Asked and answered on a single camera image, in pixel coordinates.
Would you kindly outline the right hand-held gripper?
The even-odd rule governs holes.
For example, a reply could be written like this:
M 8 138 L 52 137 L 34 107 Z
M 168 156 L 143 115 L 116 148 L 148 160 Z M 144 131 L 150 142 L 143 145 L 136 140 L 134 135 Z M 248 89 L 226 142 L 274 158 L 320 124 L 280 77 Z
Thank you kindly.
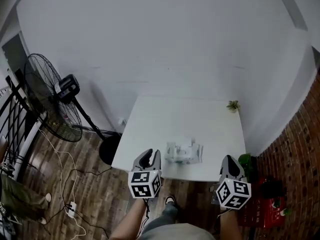
M 219 175 L 225 178 L 213 190 L 211 204 L 223 209 L 240 210 L 252 197 L 252 185 L 247 182 L 243 167 L 232 156 L 226 155 Z

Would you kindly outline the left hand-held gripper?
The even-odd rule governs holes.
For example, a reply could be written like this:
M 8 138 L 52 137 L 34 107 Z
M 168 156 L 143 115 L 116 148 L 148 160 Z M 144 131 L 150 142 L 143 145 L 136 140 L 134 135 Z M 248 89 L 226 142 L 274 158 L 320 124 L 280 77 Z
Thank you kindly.
M 152 148 L 142 152 L 134 160 L 133 170 L 128 173 L 128 187 L 134 199 L 153 199 L 161 188 L 161 152 L 158 149 L 155 151 L 150 164 L 152 154 Z

